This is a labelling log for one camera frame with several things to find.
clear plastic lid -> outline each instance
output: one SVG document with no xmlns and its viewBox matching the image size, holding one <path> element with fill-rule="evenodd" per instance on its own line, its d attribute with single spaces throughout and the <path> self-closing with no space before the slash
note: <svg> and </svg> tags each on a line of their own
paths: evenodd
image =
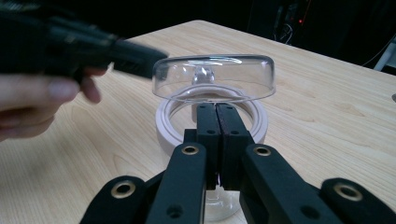
<svg viewBox="0 0 396 224">
<path fill-rule="evenodd" d="M 167 58 L 153 67 L 152 92 L 182 102 L 237 103 L 275 93 L 274 61 L 263 55 Z"/>
</svg>

light wood surface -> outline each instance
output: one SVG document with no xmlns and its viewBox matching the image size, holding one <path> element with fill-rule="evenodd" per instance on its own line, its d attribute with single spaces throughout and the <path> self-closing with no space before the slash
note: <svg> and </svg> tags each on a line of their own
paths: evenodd
<svg viewBox="0 0 396 224">
<path fill-rule="evenodd" d="M 302 178 L 356 181 L 396 210 L 396 77 L 206 21 L 134 38 L 171 57 L 262 54 L 276 65 L 276 93 L 263 99 L 275 147 Z M 151 81 L 108 72 L 103 101 L 82 96 L 42 135 L 0 143 L 0 223 L 79 223 L 110 179 L 148 180 L 167 163 L 156 137 L 161 101 Z M 239 211 L 222 223 L 244 223 Z"/>
</svg>

hand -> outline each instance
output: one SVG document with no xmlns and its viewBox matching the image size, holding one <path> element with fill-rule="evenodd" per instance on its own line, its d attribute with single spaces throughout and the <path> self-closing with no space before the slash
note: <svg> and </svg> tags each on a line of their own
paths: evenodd
<svg viewBox="0 0 396 224">
<path fill-rule="evenodd" d="M 59 107 L 82 91 L 92 103 L 101 100 L 92 76 L 106 70 L 86 68 L 79 86 L 65 77 L 0 75 L 0 142 L 8 138 L 33 137 L 46 131 Z"/>
</svg>

